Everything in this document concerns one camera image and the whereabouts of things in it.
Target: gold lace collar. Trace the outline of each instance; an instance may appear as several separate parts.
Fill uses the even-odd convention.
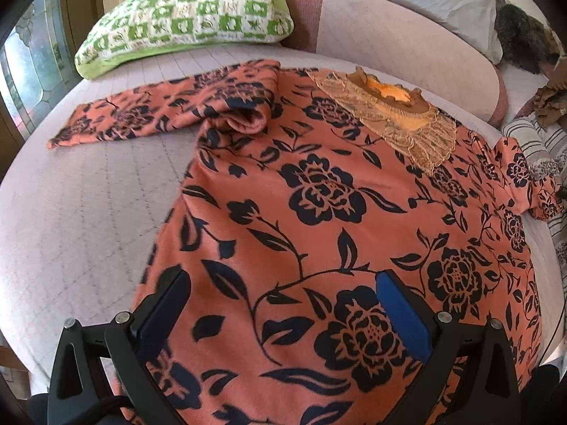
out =
[[[428,103],[429,110],[424,113],[412,113],[380,100],[350,81],[345,73],[323,70],[308,75],[325,94],[429,176],[455,150],[455,122],[434,105]]]

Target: silver bolt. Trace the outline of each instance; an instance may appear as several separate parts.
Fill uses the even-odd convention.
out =
[[[500,321],[499,319],[492,318],[490,320],[490,325],[496,330],[502,329],[502,321]]]
[[[118,315],[114,317],[115,322],[118,324],[127,323],[130,319],[130,312],[120,312]]]
[[[447,312],[439,312],[437,314],[437,319],[441,322],[441,323],[450,323],[453,320],[453,317],[451,316],[450,313]]]
[[[77,324],[77,320],[75,318],[67,318],[63,323],[63,327],[65,329],[71,329],[75,324]]]

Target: dress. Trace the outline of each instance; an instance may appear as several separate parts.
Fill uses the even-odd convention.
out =
[[[253,61],[138,87],[81,105],[49,143],[202,121],[134,301],[167,270],[191,277],[148,363],[164,394],[191,424],[379,423],[421,367],[376,300],[375,274],[387,269],[435,312],[500,319],[524,386],[541,324],[519,214],[559,213],[554,180],[529,178],[515,139],[491,149],[456,122],[454,150],[428,176],[314,72]]]

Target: black cable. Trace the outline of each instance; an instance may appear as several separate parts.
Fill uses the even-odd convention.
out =
[[[93,404],[85,412],[73,420],[69,420],[65,425],[96,425],[106,415],[121,407],[132,407],[130,398],[127,396],[109,396]]]
[[[563,309],[561,310],[561,316],[559,317],[559,321],[557,322],[557,326],[555,326],[555,331],[554,334],[551,336],[551,339],[549,339],[549,343],[547,344],[541,359],[539,360],[539,363],[537,364],[537,366],[541,365],[541,362],[544,360],[545,358],[545,354],[547,353],[547,351],[549,350],[549,347],[551,347],[551,343],[554,341],[555,339],[555,334],[557,334],[557,330],[559,329],[559,325],[561,324],[561,321],[564,321],[563,316],[565,316],[565,305],[567,305],[567,292],[563,292],[565,294],[565,298],[563,299]]]

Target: dress sleeve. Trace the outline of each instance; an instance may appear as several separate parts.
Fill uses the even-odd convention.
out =
[[[509,207],[516,214],[529,210],[536,219],[549,220],[565,212],[563,202],[556,194],[559,187],[555,178],[545,176],[533,180],[515,138],[501,138],[494,147],[494,159],[504,177],[504,189],[512,200],[512,206]]]

